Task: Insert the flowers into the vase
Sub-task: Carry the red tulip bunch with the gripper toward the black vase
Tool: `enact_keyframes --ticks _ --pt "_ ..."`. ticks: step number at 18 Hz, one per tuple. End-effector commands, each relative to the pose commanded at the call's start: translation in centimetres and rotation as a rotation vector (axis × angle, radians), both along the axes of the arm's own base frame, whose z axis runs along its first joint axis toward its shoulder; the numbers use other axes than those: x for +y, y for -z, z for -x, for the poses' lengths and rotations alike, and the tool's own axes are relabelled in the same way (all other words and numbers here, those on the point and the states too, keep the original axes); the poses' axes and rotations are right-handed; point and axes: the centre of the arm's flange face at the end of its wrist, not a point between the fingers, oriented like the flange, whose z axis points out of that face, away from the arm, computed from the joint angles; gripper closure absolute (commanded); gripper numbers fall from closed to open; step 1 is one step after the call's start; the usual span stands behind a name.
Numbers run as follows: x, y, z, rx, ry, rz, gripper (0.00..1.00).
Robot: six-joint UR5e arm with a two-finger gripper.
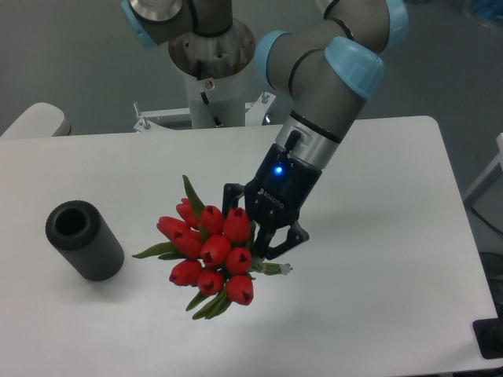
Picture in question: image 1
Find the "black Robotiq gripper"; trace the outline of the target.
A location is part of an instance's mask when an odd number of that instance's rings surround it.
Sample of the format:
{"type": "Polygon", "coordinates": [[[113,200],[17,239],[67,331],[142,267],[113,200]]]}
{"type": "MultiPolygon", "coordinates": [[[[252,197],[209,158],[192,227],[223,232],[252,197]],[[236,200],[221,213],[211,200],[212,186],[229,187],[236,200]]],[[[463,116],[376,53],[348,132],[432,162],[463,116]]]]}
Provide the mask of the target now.
{"type": "Polygon", "coordinates": [[[321,176],[321,170],[287,156],[279,145],[270,146],[253,179],[245,186],[226,183],[223,188],[222,214],[228,216],[244,196],[248,217],[259,226],[254,255],[273,260],[310,239],[297,221],[300,208],[321,176]],[[271,246],[276,229],[289,225],[282,243],[271,246]]]}

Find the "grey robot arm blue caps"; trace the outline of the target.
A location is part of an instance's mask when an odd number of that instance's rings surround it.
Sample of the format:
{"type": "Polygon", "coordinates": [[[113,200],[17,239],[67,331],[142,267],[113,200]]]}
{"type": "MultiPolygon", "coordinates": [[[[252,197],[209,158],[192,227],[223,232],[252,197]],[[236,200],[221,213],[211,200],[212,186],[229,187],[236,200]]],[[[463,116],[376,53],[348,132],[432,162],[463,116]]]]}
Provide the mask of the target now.
{"type": "Polygon", "coordinates": [[[241,72],[254,66],[293,109],[257,173],[224,188],[223,208],[244,203],[259,225],[255,254],[274,259],[307,241],[300,208],[384,74],[380,53],[409,29],[402,1],[323,1],[323,20],[299,35],[255,40],[230,1],[123,1],[145,46],[166,45],[185,77],[193,128],[242,126],[241,72]]]}

